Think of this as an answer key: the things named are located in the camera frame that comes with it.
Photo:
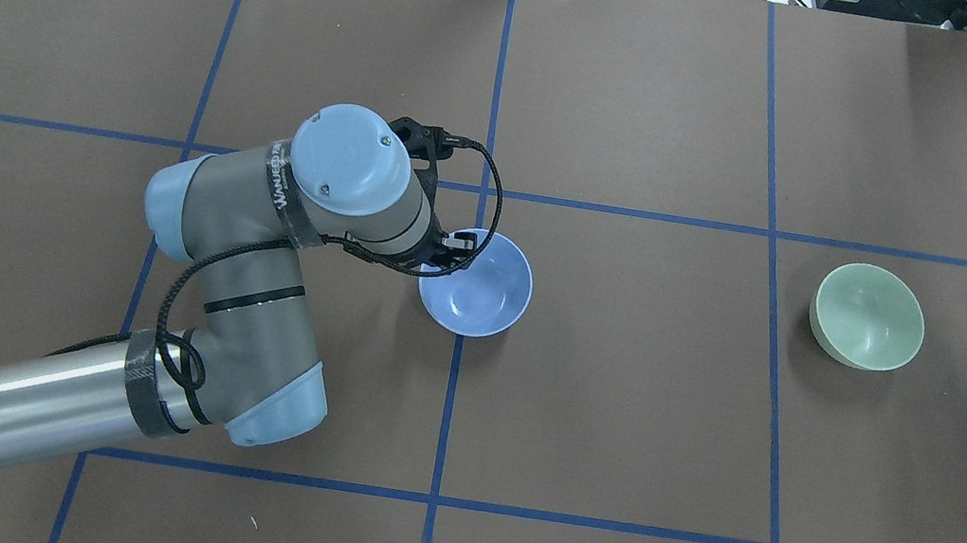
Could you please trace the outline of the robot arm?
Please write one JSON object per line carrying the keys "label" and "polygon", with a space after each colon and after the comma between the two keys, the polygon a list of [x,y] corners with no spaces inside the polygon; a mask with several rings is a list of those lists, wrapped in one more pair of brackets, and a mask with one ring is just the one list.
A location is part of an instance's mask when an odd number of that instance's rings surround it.
{"label": "robot arm", "polygon": [[163,168],[145,191],[155,245],[183,270],[151,328],[0,367],[0,468],[220,424],[240,448],[327,415],[299,255],[326,245],[408,277],[466,270],[492,236],[436,217],[438,164],[468,137],[321,107],[293,137]]}

